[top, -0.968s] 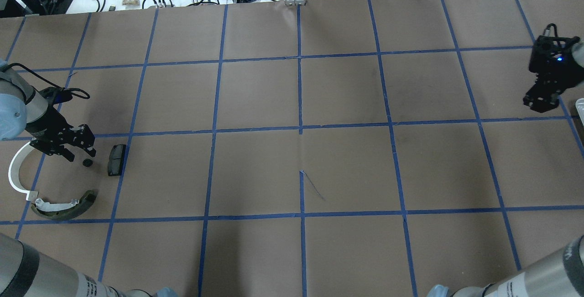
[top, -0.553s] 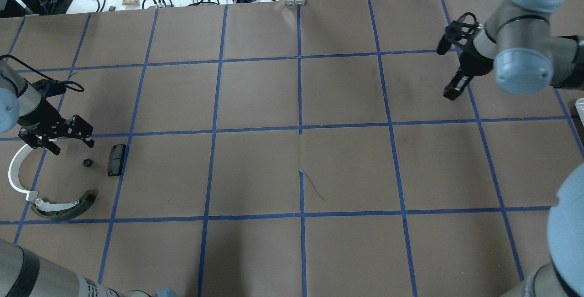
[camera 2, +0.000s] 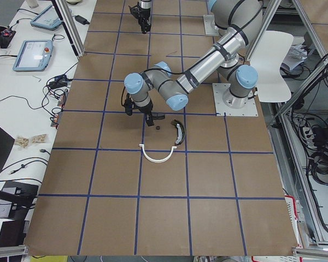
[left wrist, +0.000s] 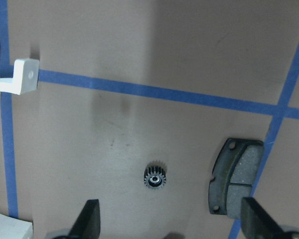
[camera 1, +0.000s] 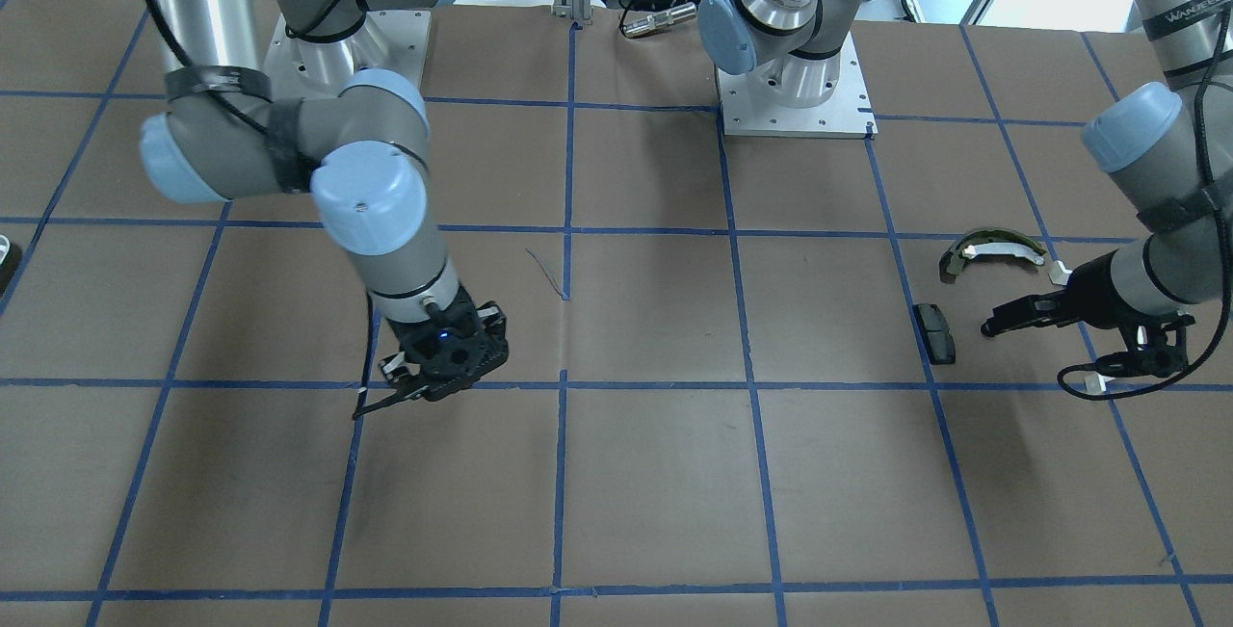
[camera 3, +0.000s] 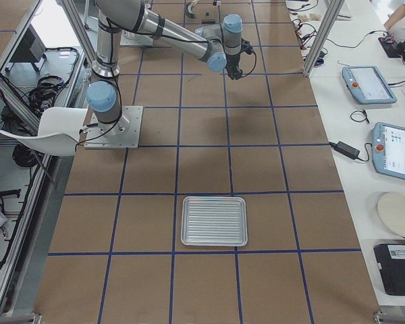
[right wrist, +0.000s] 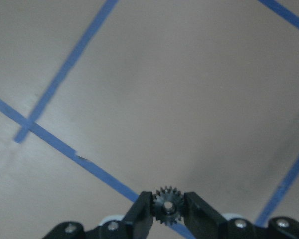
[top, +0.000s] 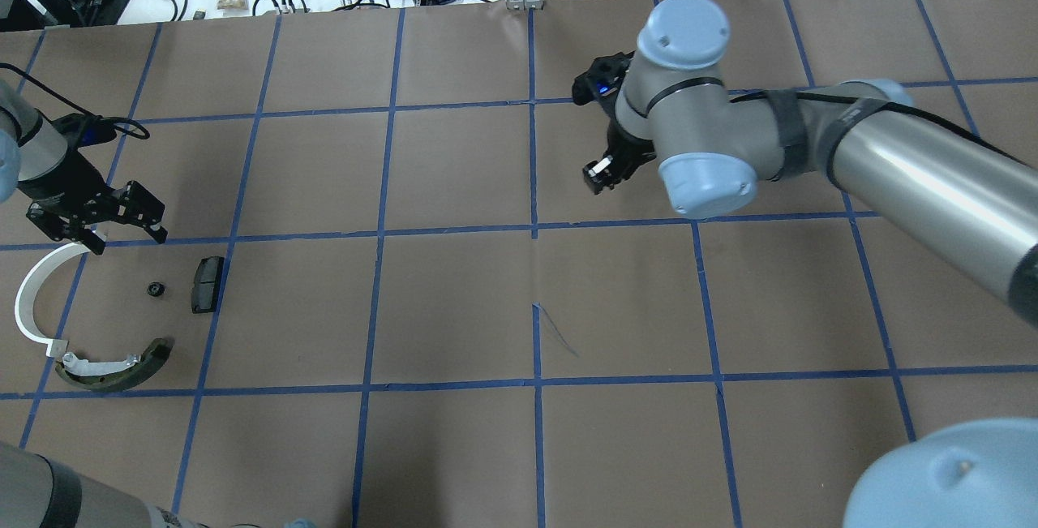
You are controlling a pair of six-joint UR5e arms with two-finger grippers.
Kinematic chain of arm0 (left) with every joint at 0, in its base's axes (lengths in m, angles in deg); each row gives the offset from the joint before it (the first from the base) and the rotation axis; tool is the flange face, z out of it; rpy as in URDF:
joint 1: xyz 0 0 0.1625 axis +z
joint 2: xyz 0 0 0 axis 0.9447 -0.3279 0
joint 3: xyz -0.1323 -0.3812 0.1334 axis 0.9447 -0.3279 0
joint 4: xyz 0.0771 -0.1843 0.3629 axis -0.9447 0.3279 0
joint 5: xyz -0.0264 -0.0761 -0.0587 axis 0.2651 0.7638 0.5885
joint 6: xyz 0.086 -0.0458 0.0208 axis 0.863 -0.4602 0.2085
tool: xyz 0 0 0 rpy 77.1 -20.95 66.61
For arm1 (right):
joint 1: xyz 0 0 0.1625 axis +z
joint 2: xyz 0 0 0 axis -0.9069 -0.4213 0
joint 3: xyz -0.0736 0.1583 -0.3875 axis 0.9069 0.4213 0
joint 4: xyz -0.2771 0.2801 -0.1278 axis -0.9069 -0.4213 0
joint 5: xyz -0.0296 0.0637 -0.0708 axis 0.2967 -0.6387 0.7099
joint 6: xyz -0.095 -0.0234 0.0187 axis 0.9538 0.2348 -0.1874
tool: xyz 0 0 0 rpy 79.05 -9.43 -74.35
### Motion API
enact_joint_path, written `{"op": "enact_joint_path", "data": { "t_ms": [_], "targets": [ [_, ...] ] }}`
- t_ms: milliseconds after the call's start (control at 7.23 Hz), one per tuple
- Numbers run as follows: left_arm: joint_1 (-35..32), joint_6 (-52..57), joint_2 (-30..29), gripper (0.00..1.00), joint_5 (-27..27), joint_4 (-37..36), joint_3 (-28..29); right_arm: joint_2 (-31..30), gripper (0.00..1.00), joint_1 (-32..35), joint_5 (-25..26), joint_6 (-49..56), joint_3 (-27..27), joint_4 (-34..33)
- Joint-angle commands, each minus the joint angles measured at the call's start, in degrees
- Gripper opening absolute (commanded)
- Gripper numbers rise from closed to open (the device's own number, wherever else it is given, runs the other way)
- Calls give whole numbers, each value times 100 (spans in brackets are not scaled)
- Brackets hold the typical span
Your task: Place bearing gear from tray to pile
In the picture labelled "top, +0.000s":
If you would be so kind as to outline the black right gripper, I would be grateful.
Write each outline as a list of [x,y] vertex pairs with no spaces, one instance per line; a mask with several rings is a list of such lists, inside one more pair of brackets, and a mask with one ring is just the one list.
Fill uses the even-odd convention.
[[656,158],[652,140],[638,139],[611,120],[607,126],[607,150],[582,167],[582,177],[588,188],[596,188],[596,193],[612,191]]

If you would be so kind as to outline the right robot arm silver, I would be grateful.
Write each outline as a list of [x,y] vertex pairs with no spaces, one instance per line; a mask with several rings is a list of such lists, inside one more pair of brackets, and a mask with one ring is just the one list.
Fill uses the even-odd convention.
[[730,39],[713,0],[663,0],[634,51],[574,78],[573,103],[608,118],[607,150],[582,170],[593,193],[656,160],[671,209],[711,220],[748,206],[761,182],[815,172],[1036,323],[1035,167],[890,79],[732,98],[719,70]]

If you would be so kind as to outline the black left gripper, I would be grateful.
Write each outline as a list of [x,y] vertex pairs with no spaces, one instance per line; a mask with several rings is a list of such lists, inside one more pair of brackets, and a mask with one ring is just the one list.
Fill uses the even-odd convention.
[[106,240],[90,225],[114,221],[144,230],[158,244],[166,243],[166,206],[136,180],[115,191],[81,152],[66,152],[54,169],[16,188],[31,200],[26,218],[52,241],[78,243],[89,253],[103,255]]

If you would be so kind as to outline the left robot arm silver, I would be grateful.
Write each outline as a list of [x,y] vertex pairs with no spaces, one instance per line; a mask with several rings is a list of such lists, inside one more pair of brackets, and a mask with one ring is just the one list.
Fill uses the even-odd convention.
[[129,118],[73,113],[49,120],[4,82],[1,100],[2,199],[21,191],[29,198],[26,217],[52,241],[70,240],[90,253],[104,253],[104,222],[134,225],[156,243],[166,243],[165,205],[136,180],[112,187],[81,152],[115,140],[118,134],[147,140],[148,129]]

